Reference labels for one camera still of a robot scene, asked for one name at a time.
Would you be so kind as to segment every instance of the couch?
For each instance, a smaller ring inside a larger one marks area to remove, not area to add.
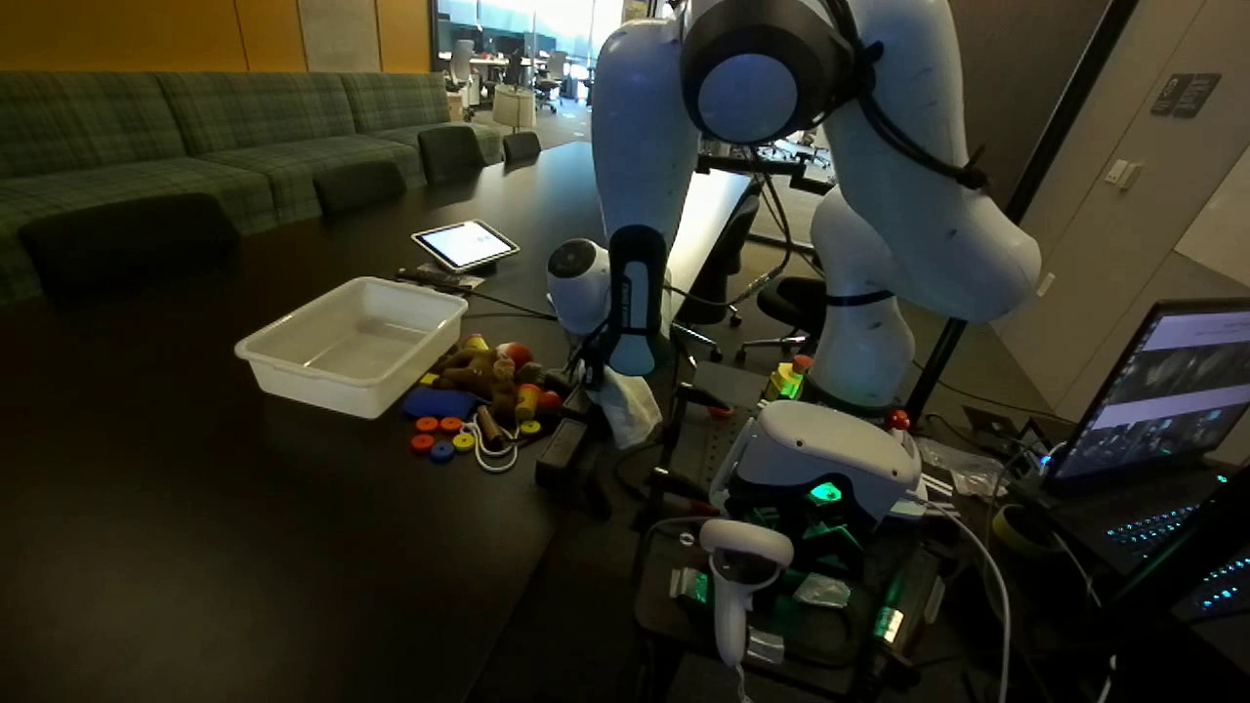
[[[210,193],[244,234],[322,217],[315,178],[396,163],[425,186],[423,130],[449,123],[436,74],[0,74],[0,301],[42,295],[21,230],[129,199]]]

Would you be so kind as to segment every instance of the laptop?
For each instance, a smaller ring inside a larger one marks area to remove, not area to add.
[[[1159,301],[1104,373],[1030,501],[1085,554],[1132,574],[1229,475],[1211,452],[1250,410],[1250,295]],[[1171,606],[1250,611],[1250,548]]]

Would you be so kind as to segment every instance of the white bin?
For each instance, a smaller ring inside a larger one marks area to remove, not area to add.
[[[278,397],[380,416],[459,341],[470,301],[425,286],[353,275],[250,331],[235,354]]]

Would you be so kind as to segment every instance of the laptop screen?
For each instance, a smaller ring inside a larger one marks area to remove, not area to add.
[[[1199,459],[1250,406],[1250,301],[1164,301],[1142,320],[1048,482]]]

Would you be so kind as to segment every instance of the black table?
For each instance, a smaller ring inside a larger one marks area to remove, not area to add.
[[[546,252],[599,230],[586,176],[586,144],[552,147],[113,301],[0,309],[0,697],[470,697],[555,527],[535,450],[430,464],[399,410],[257,394],[235,342],[470,216],[525,244],[488,292],[543,309]],[[464,331],[565,357],[494,301]]]

